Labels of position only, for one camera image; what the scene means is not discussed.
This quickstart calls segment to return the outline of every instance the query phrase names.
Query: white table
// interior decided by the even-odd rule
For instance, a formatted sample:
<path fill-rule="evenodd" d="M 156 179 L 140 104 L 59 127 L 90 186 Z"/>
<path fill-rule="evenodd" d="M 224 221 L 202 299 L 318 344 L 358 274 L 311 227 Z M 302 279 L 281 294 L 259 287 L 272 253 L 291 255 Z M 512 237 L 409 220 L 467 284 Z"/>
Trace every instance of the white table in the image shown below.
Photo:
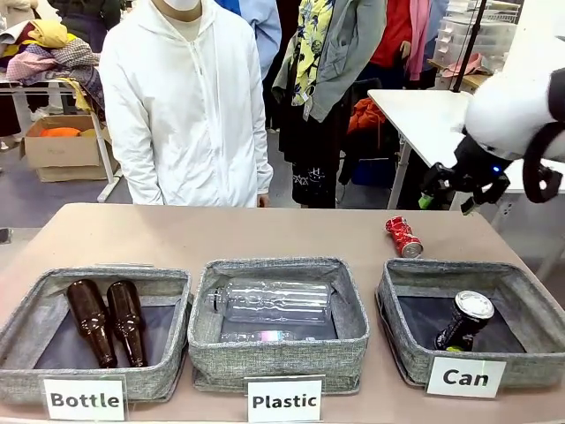
<path fill-rule="evenodd" d="M 74 89 L 64 84 L 62 81 L 53 79 L 49 81 L 43 81 L 49 84 L 49 87 L 25 87 L 18 82 L 8 81 L 3 74 L 0 74 L 0 95 L 29 95 L 29 94 L 45 94 L 48 95 L 73 95 Z M 11 87 L 1 87 L 2 85 L 10 84 Z M 116 173 L 112 172 L 112 165 L 109 161 L 108 149 L 106 149 L 106 141 L 102 136 L 102 129 L 100 127 L 100 120 L 96 114 L 91 111 L 90 117 L 94 125 L 94 130 L 96 131 L 96 141 L 98 142 L 98 148 L 100 149 L 100 156 L 102 157 L 102 163 L 104 165 L 104 170 L 106 171 L 106 178 L 108 184 L 104 187 L 102 192 L 98 195 L 98 202 L 103 203 L 108 199 L 108 196 L 112 193 L 112 190 L 116 187 L 120 178 L 122 177 L 122 170 L 118 168 Z"/>
<path fill-rule="evenodd" d="M 448 90 L 369 90 L 369 96 L 400 135 L 400 161 L 388 200 L 388 209 L 395 209 L 411 150 L 414 150 L 427 166 L 437 162 L 449 167 L 456 164 L 454 152 L 463 139 L 460 131 L 463 129 L 465 111 L 472 95 Z M 506 169 L 510 181 L 506 194 L 524 193 L 523 163 L 522 160 L 515 161 Z M 543 164 L 565 175 L 565 163 L 543 161 Z M 559 194 L 563 193 L 565 193 L 565 178 L 559 190 Z M 459 208 L 468 196 L 465 193 L 456 193 L 451 209 Z M 511 201 L 500 202 L 491 222 L 494 228 L 500 227 L 501 221 L 508 216 L 511 208 Z M 559 249 L 542 263 L 537 273 L 540 280 L 549 274 L 564 252 L 565 239 Z"/>

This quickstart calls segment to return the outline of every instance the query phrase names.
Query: brown glass bottle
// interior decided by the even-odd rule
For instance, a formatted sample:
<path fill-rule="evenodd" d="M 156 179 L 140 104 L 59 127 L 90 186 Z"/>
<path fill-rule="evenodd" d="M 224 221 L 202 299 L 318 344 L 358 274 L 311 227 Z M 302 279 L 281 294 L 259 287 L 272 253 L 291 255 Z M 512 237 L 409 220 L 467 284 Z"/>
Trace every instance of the brown glass bottle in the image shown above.
<path fill-rule="evenodd" d="M 90 344 L 100 368 L 115 368 L 110 316 L 94 281 L 72 283 L 67 288 L 67 300 L 79 333 Z"/>
<path fill-rule="evenodd" d="M 145 320 L 141 313 L 137 288 L 131 281 L 118 281 L 108 288 L 107 296 L 114 334 L 124 345 L 130 365 L 146 367 L 147 356 L 143 343 Z"/>

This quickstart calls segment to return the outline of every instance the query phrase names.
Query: plastic bottle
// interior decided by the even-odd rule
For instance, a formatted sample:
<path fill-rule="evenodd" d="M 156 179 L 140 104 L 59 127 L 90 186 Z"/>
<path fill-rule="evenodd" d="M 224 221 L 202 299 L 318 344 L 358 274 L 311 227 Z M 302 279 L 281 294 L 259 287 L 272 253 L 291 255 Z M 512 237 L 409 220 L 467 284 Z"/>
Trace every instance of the plastic bottle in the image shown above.
<path fill-rule="evenodd" d="M 225 333 L 220 336 L 220 342 L 222 343 L 282 342 L 289 340 L 295 340 L 294 333 L 280 330 L 254 331 L 251 333 Z"/>
<path fill-rule="evenodd" d="M 323 325 L 330 319 L 325 284 L 232 279 L 210 290 L 207 303 L 232 322 Z"/>
<path fill-rule="evenodd" d="M 107 296 L 114 334 L 124 346 L 130 365 L 146 367 L 147 356 L 143 342 L 146 325 L 137 288 L 131 281 L 118 281 L 108 288 Z"/>
<path fill-rule="evenodd" d="M 79 280 L 67 288 L 67 300 L 80 335 L 90 344 L 100 368 L 117 365 L 108 310 L 92 280 Z"/>

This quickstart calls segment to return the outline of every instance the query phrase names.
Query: gray fabric bin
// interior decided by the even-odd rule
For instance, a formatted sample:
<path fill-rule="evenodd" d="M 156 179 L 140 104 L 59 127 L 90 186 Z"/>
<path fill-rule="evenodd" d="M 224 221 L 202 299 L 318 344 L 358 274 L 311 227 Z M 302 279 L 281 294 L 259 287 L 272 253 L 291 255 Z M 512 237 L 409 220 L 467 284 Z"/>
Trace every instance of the gray fabric bin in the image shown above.
<path fill-rule="evenodd" d="M 475 352 L 475 347 L 473 352 L 444 352 L 419 344 L 411 328 L 419 330 L 422 324 L 415 323 L 412 317 L 407 319 L 403 299 L 453 299 L 462 290 L 486 295 L 493 302 L 496 314 L 501 316 L 500 337 L 505 337 L 503 327 L 508 326 L 521 349 L 489 352 L 488 344 L 479 344 L 486 352 Z M 505 361 L 501 387 L 546 387 L 562 379 L 565 313 L 541 283 L 530 279 L 517 267 L 490 262 L 392 259 L 385 263 L 376 295 L 381 315 L 386 319 L 393 353 L 407 382 L 425 386 L 436 356 Z M 420 322 L 429 318 L 418 313 Z M 488 328 L 490 325 L 499 323 L 491 320 L 478 334 L 476 342 L 484 332 L 493 330 Z"/>
<path fill-rule="evenodd" d="M 316 281 L 333 288 L 330 306 L 337 339 L 218 343 L 223 316 L 206 304 L 206 293 L 230 278 Z M 335 258 L 213 261 L 202 273 L 188 326 L 194 385 L 205 391 L 245 391 L 245 378 L 325 375 L 324 393 L 359 390 L 369 323 L 349 267 Z"/>
<path fill-rule="evenodd" d="M 80 349 L 84 351 L 84 346 L 81 348 L 80 345 L 86 342 L 76 331 L 76 326 L 72 330 L 69 326 L 69 307 L 64 296 L 69 284 L 81 278 L 92 279 L 105 301 L 105 293 L 112 283 L 120 279 L 131 280 L 138 289 L 142 308 L 159 307 L 166 310 L 166 327 L 160 329 L 162 334 L 159 337 L 154 337 L 162 345 L 158 346 L 159 351 L 152 359 L 153 365 L 150 362 L 149 367 L 130 368 L 126 360 L 120 362 L 118 355 L 118 365 L 125 363 L 127 367 L 99 369 L 94 355 L 89 352 L 81 358 L 92 362 L 92 368 L 88 368 L 88 365 L 82 369 L 45 368 L 45 364 L 57 363 L 57 355 L 65 351 L 53 346 L 57 343 L 51 343 L 56 342 L 55 337 L 60 334 L 57 332 L 62 327 L 65 327 L 66 340 L 74 340 L 67 346 L 71 351 L 69 360 L 72 355 L 81 355 Z M 176 388 L 185 358 L 190 299 L 190 276 L 183 270 L 109 265 L 47 272 L 24 297 L 0 331 L 0 399 L 11 404 L 42 403 L 42 377 L 124 375 L 128 402 L 168 400 Z M 146 342 L 151 336 L 147 334 L 148 331 L 146 329 Z M 118 354 L 122 346 L 115 338 L 114 346 Z M 55 358 L 45 359 L 49 349 L 52 349 L 51 355 Z"/>

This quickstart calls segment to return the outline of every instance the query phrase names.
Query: can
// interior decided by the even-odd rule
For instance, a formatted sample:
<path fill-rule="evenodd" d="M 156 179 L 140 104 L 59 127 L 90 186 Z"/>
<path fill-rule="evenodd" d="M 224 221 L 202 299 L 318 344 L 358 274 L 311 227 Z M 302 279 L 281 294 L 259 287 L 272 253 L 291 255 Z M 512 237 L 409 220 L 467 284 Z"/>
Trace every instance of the can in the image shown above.
<path fill-rule="evenodd" d="M 454 298 L 449 325 L 434 340 L 439 351 L 470 352 L 474 337 L 494 315 L 493 302 L 476 291 L 460 291 Z"/>
<path fill-rule="evenodd" d="M 385 230 L 395 242 L 396 251 L 403 258 L 418 258 L 424 251 L 420 239 L 402 216 L 394 216 L 385 223 Z"/>

